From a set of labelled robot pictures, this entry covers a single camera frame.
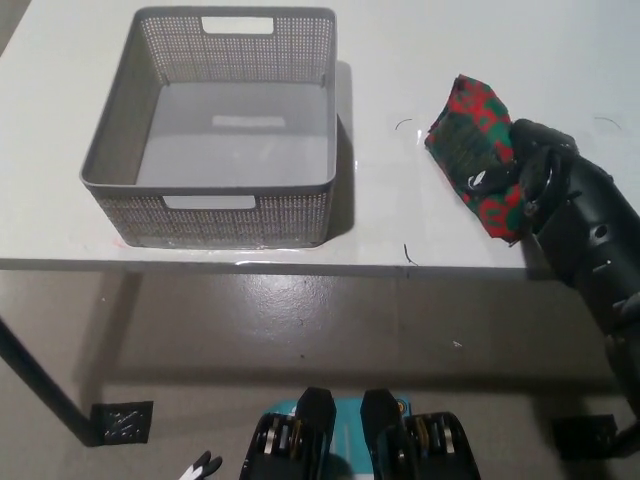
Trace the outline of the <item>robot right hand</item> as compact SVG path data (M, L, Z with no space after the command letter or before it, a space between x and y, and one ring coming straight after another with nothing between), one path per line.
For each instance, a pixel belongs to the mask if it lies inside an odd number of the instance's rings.
M465 191L486 198L516 186L525 225L537 233L568 195L571 163L579 150L572 136L528 119L515 121L509 138L513 162L470 176Z

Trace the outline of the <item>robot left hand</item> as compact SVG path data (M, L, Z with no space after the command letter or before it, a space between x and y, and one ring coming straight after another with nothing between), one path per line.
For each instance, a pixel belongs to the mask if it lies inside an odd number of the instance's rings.
M179 480L205 480L213 475L222 465L221 456L213 456L212 453L205 451L192 465L190 465Z

